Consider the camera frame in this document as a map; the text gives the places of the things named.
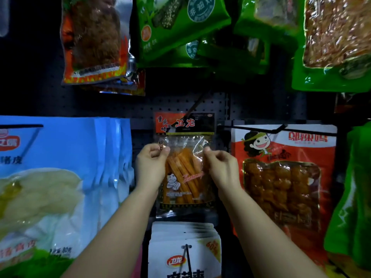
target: stack of white packages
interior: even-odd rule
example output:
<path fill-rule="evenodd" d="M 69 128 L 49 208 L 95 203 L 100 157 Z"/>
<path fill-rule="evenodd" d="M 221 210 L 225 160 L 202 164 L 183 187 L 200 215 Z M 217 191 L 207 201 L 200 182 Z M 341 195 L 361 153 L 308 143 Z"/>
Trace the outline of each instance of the stack of white packages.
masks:
<path fill-rule="evenodd" d="M 213 224 L 152 224 L 148 278 L 217 277 L 221 277 L 221 241 Z"/>

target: round teal label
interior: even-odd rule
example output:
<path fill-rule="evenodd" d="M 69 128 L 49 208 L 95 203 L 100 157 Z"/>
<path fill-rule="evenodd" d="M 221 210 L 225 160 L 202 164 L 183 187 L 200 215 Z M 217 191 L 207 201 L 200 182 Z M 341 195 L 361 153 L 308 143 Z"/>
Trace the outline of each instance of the round teal label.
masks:
<path fill-rule="evenodd" d="M 213 12 L 215 0 L 189 0 L 188 16 L 194 22 L 205 21 Z"/>
<path fill-rule="evenodd" d="M 187 50 L 187 54 L 191 59 L 199 59 L 197 55 L 197 48 L 198 48 L 197 40 L 186 44 L 185 49 Z"/>

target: cartoon girl's face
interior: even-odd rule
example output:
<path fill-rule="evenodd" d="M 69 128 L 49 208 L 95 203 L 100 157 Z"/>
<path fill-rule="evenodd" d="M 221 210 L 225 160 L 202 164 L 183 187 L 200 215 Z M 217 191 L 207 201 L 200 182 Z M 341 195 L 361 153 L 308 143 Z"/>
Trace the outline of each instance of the cartoon girl's face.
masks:
<path fill-rule="evenodd" d="M 168 175 L 168 176 L 167 176 L 167 182 L 169 182 L 169 183 L 174 183 L 174 182 L 176 182 L 176 181 L 177 181 L 177 177 L 174 176 L 173 173 L 172 173 L 171 175 Z"/>
<path fill-rule="evenodd" d="M 271 144 L 271 140 L 267 135 L 263 135 L 259 138 L 257 138 L 253 144 L 250 144 L 251 148 L 254 148 L 256 150 L 262 150 L 266 149 Z"/>

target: orange circular label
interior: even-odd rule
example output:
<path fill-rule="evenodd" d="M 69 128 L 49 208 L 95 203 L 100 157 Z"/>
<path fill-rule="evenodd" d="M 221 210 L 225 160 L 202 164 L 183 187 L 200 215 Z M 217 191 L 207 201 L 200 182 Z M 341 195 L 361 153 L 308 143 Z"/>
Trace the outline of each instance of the orange circular label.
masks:
<path fill-rule="evenodd" d="M 142 40 L 147 42 L 151 38 L 151 34 L 152 34 L 151 27 L 149 25 L 145 25 L 142 28 L 142 32 L 141 32 Z"/>

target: cartoon girl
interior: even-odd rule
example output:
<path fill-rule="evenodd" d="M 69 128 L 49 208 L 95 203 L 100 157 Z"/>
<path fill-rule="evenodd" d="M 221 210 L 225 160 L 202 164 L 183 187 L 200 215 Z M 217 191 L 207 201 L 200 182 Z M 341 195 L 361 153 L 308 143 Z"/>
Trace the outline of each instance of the cartoon girl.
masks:
<path fill-rule="evenodd" d="M 177 181 L 177 177 L 173 173 L 167 174 L 167 188 L 172 188 L 173 190 L 178 190 L 180 187 L 180 182 Z"/>
<path fill-rule="evenodd" d="M 259 133 L 257 131 L 251 131 L 245 135 L 243 139 L 245 145 L 245 151 L 248 153 L 249 157 L 255 157 L 262 154 L 271 155 L 272 153 L 268 152 L 268 146 L 271 144 L 271 140 L 266 133 Z"/>

